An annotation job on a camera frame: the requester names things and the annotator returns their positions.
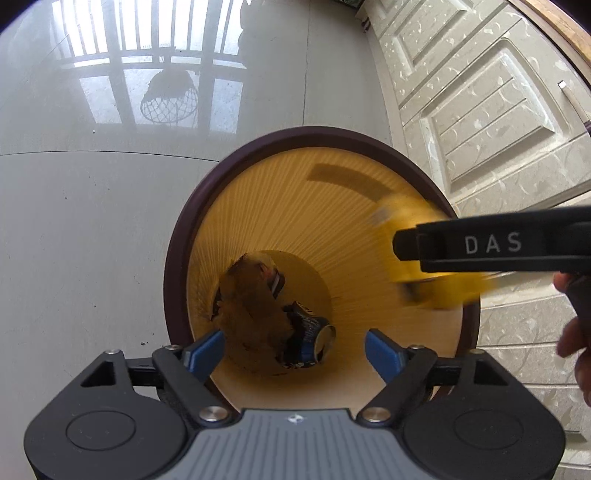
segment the white cabinet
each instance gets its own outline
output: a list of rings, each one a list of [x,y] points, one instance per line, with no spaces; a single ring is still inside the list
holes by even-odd
[[[460,216],[553,207],[591,190],[591,137],[558,84],[587,112],[591,93],[520,12],[504,0],[366,4],[408,156]],[[572,478],[591,478],[591,414],[576,388],[575,359],[554,353],[572,308],[548,274],[505,281],[483,298],[480,345],[579,435],[563,461],[582,468]]]

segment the cabinet door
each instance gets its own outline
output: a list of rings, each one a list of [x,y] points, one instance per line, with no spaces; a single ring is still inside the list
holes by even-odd
[[[363,7],[378,38],[408,4],[416,0],[365,0]]]
[[[502,31],[516,14],[494,16],[400,110],[409,157],[462,216],[556,205],[591,181],[591,137],[558,84],[587,111],[589,90],[527,20]]]
[[[423,0],[401,9],[379,43],[403,108],[432,74],[495,19],[497,36],[519,21],[504,0]]]

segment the yellow object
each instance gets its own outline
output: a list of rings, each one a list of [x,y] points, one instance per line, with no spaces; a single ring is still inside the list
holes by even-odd
[[[272,257],[286,287],[294,289],[281,295],[289,294],[328,318],[337,330],[325,364],[281,375],[248,371],[233,360],[248,352],[228,344],[228,355],[212,380],[237,408],[349,407],[356,414],[384,387],[365,359],[363,344],[370,328],[401,345],[426,345],[441,356],[454,356],[458,348],[462,309],[427,310],[405,302],[398,285],[389,280],[369,221],[376,200],[332,182],[330,175],[310,178],[326,165],[357,172],[386,193],[428,206],[404,178],[381,163],[329,147],[269,156],[223,188],[197,228],[189,260],[186,291],[193,337],[212,328],[220,276],[244,253],[256,251]]]
[[[390,280],[401,284],[410,304],[429,309],[452,309],[477,300],[493,288],[482,273],[425,273],[419,261],[400,261],[392,240],[398,230],[445,219],[439,210],[412,196],[391,194],[378,201],[372,215],[375,235]]]

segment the finger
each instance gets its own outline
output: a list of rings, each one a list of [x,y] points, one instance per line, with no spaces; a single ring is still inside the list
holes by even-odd
[[[558,356],[566,358],[588,345],[587,337],[585,337],[581,330],[579,319],[575,317],[564,327],[556,345],[556,353]]]
[[[573,276],[568,273],[555,273],[554,274],[554,286],[559,292],[565,293],[566,288],[569,286],[569,282],[573,279]]]
[[[591,406],[591,351],[586,349],[574,366],[574,377],[583,391],[585,403]]]

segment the tiled floor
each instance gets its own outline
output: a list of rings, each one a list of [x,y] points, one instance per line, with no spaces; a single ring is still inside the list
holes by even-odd
[[[41,0],[0,36],[1,478],[33,477],[27,423],[102,350],[168,343],[168,240],[214,161],[302,124],[390,142],[353,15],[329,0]]]
[[[353,15],[329,0],[44,0],[1,37],[0,154],[221,160],[302,124],[389,142]]]

